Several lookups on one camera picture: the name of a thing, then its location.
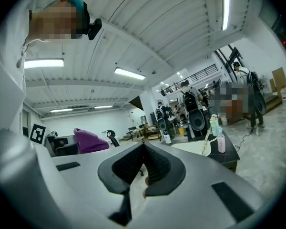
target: water bottle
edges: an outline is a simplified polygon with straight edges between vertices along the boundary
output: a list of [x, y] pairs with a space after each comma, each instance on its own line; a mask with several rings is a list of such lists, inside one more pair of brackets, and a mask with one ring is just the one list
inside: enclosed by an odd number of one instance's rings
[[218, 151], [220, 153], [224, 153], [225, 152], [225, 136], [223, 135], [223, 129], [221, 127], [218, 127], [217, 143], [218, 143]]
[[165, 140], [165, 142], [166, 142], [167, 144], [172, 143], [172, 142], [171, 142], [171, 137], [170, 137], [170, 135], [168, 135], [167, 132], [164, 133], [164, 140]]
[[210, 125], [211, 125], [213, 136], [218, 136], [219, 123], [218, 123], [218, 117], [216, 114], [213, 114], [211, 116]]
[[282, 86], [281, 96], [282, 96], [282, 103], [284, 106], [286, 106], [286, 85]]

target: staircase railing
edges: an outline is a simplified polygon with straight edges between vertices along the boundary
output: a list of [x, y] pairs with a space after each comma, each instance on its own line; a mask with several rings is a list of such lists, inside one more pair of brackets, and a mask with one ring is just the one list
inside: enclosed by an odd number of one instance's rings
[[184, 82], [184, 81], [188, 81], [189, 82], [189, 85], [192, 85], [194, 84], [195, 82], [205, 78], [206, 76], [214, 73], [218, 71], [218, 68], [216, 67], [216, 64], [212, 64], [211, 66], [195, 73], [195, 74], [192, 74], [190, 75], [189, 77], [186, 77], [184, 79], [182, 79], [181, 81], [177, 82], [177, 83], [174, 83], [173, 85], [170, 85], [168, 86], [167, 88], [165, 89], [162, 89], [160, 91], [160, 93], [165, 96], [167, 94], [170, 94], [170, 93], [173, 93], [173, 92], [176, 92], [177, 90], [181, 89], [181, 82]]

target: light fixture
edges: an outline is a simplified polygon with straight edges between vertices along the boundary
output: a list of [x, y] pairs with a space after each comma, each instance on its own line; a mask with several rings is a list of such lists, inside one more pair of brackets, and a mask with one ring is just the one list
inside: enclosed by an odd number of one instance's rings
[[229, 21], [229, 10], [230, 10], [230, 0], [224, 0], [223, 1], [223, 24], [222, 24], [222, 30], [225, 31], [228, 27], [228, 21]]
[[144, 80], [146, 78], [144, 75], [133, 73], [133, 72], [130, 72], [130, 71], [127, 71], [127, 70], [123, 70], [121, 68], [116, 68], [114, 73], [121, 74], [121, 75], [126, 75], [126, 76], [129, 76], [129, 77], [132, 77], [132, 78], [136, 78], [136, 79], [139, 79], [139, 80]]
[[59, 112], [68, 112], [68, 111], [72, 111], [73, 109], [53, 109], [50, 110], [51, 113], [59, 113]]
[[105, 109], [105, 108], [112, 108], [113, 105], [106, 105], [106, 106], [95, 106], [95, 109]]
[[30, 59], [24, 62], [24, 68], [63, 67], [63, 59]]

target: purple cloth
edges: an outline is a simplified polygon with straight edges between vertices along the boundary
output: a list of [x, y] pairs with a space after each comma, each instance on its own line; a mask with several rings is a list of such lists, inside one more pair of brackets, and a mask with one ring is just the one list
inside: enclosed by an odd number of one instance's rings
[[109, 144], [106, 141], [100, 139], [96, 134], [91, 132], [75, 128], [74, 135], [78, 141], [77, 146], [81, 154], [92, 153], [109, 148]]

